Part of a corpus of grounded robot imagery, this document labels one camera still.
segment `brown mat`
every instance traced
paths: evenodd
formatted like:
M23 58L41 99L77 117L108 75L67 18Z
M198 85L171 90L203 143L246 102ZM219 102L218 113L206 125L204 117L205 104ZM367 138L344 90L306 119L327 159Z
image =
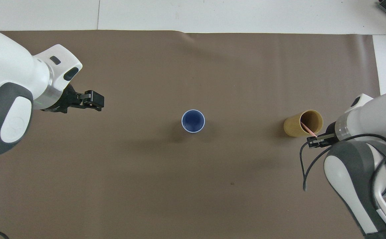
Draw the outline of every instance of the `brown mat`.
M0 230L11 239L361 238L320 160L302 191L305 138L358 94L378 95L366 35L5 32L32 54L61 44L84 68L72 84L102 112L36 111L0 156ZM205 128L180 119L199 109ZM305 164L320 150L305 150Z

